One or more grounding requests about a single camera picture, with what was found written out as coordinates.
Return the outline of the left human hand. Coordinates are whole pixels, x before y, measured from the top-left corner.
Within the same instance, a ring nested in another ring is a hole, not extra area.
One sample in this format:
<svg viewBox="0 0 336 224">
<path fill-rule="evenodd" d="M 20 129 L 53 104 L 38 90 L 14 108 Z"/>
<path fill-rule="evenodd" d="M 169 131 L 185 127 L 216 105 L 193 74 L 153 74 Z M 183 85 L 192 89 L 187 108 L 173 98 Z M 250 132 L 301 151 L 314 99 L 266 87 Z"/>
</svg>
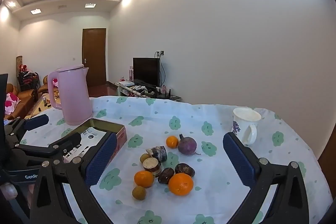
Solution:
<svg viewBox="0 0 336 224">
<path fill-rule="evenodd" d="M 27 205 L 29 209 L 31 208 L 31 203 L 33 200 L 33 192 L 34 192 L 34 184 L 29 184 L 27 188 L 23 188 L 23 195 L 25 196 L 27 200 Z M 13 184 L 10 184 L 9 182 L 4 183 L 1 185 L 1 192 L 6 200 L 14 200 L 18 196 L 18 191 L 15 188 Z"/>
</svg>

